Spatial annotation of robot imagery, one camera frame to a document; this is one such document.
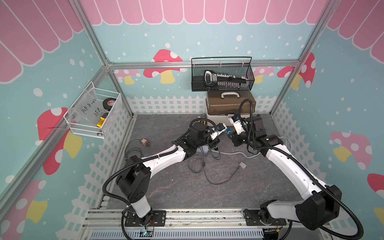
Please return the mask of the silver mp3 player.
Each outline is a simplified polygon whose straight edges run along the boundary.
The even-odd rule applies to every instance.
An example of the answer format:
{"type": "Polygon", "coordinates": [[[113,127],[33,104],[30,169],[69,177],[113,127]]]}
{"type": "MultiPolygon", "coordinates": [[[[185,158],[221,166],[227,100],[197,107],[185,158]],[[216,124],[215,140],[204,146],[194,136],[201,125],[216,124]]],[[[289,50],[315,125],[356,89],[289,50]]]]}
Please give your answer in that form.
{"type": "Polygon", "coordinates": [[[247,167],[247,165],[244,164],[243,162],[240,162],[240,163],[239,163],[239,166],[240,166],[241,168],[243,168],[243,169],[245,169],[245,168],[247,167]]]}

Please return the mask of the brown grey plug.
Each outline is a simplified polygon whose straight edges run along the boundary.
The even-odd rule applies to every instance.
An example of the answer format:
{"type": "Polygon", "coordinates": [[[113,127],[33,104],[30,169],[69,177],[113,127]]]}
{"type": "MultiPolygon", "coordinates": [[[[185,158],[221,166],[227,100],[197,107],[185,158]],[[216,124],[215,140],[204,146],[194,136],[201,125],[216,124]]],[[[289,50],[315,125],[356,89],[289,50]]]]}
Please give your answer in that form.
{"type": "Polygon", "coordinates": [[[141,142],[142,142],[143,145],[145,145],[147,147],[150,146],[150,141],[147,140],[147,139],[142,139],[141,142]]]}

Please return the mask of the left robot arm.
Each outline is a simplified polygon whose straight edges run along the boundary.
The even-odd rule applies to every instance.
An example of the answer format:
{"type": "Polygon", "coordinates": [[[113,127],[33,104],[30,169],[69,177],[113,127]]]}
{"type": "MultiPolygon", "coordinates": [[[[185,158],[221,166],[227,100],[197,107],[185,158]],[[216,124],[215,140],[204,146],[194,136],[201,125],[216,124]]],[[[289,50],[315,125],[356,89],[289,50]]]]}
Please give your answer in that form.
{"type": "Polygon", "coordinates": [[[170,148],[145,158],[130,157],[122,169],[104,182],[103,194],[124,202],[141,225],[150,223],[154,214],[146,193],[151,177],[192,157],[200,147],[215,147],[220,142],[220,134],[226,130],[227,126],[223,123],[215,124],[204,118],[192,120],[188,130],[173,141],[170,148]]]}

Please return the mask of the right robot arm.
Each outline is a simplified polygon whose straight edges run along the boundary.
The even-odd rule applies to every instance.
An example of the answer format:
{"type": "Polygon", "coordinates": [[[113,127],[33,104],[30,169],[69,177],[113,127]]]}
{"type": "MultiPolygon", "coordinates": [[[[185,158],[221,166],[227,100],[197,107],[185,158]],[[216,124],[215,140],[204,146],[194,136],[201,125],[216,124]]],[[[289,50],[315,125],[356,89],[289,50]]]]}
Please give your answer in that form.
{"type": "Polygon", "coordinates": [[[321,229],[330,235],[344,240],[359,240],[364,228],[358,217],[342,202],[342,192],[335,186],[328,186],[302,165],[276,135],[267,135],[260,116],[253,116],[253,102],[245,99],[241,106],[249,104],[250,116],[243,118],[242,109],[231,117],[236,132],[232,141],[236,147],[245,144],[249,153],[258,152],[274,163],[296,187],[302,200],[282,202],[270,200],[259,210],[259,220],[263,225],[271,225],[275,219],[285,219],[291,224],[302,224],[308,230],[321,229]],[[336,233],[324,225],[339,216],[343,209],[354,221],[357,232],[353,235],[336,233]]]}

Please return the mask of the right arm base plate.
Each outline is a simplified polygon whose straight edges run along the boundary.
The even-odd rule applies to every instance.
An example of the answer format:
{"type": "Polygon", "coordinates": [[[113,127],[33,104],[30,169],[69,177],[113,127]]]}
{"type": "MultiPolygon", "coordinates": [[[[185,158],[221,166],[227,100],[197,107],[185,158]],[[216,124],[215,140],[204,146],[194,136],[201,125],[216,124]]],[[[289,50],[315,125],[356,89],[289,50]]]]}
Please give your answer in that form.
{"type": "Polygon", "coordinates": [[[266,210],[243,210],[243,217],[247,226],[276,226],[283,227],[287,225],[284,219],[274,219],[266,210]]]}

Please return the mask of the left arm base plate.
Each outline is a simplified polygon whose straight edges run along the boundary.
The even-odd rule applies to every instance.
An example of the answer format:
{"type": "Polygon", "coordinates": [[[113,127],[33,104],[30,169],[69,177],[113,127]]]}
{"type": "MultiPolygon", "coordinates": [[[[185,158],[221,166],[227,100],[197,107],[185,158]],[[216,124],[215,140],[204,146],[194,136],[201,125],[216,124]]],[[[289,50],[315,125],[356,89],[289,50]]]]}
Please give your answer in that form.
{"type": "Polygon", "coordinates": [[[137,214],[128,211],[124,216],[124,225],[125,227],[164,227],[166,214],[166,211],[151,210],[143,218],[139,218],[137,214]]]}

